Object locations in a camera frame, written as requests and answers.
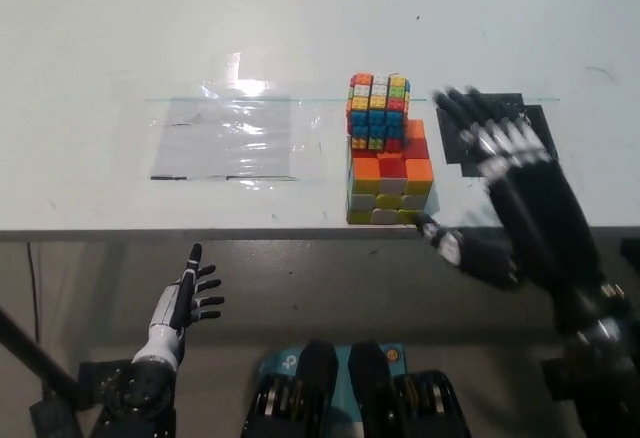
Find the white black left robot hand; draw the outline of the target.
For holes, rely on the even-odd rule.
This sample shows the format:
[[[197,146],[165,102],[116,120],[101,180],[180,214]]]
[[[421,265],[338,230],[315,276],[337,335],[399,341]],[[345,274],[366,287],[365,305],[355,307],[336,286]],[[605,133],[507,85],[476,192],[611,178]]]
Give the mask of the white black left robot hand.
[[[203,296],[218,288],[221,280],[209,278],[216,267],[202,267],[202,246],[191,248],[180,278],[167,286],[158,300],[148,327],[145,345],[134,355],[133,363],[159,363],[177,372],[185,354],[186,330],[194,323],[221,317],[222,296]]]

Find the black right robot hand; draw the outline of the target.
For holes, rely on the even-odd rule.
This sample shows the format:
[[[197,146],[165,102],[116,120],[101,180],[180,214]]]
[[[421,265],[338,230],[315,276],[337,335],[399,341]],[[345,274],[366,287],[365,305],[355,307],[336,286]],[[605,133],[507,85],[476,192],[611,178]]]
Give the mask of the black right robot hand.
[[[563,169],[529,121],[476,88],[448,88],[433,99],[473,157],[512,250],[446,228],[423,212],[412,219],[418,232],[443,259],[479,281],[512,289],[525,278],[543,289],[562,335],[604,330],[617,336],[631,305],[605,277]]]

